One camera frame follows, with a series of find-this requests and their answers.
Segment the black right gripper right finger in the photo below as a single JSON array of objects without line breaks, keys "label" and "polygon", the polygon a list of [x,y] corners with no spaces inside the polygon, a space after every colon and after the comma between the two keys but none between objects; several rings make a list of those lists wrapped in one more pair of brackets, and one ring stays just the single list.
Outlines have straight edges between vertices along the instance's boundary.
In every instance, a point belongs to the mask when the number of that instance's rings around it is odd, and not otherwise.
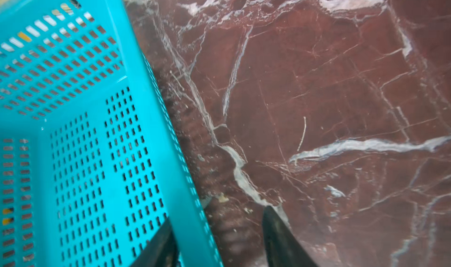
[{"label": "black right gripper right finger", "polygon": [[318,266],[273,207],[265,207],[262,228],[269,267]]}]

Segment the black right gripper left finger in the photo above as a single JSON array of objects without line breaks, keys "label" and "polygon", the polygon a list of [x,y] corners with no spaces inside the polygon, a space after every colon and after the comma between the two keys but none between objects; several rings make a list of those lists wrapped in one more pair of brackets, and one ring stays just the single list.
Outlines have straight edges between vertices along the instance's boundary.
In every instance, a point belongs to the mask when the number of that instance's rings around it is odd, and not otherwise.
[{"label": "black right gripper left finger", "polygon": [[177,267],[179,249],[170,219],[166,219],[131,267]]}]

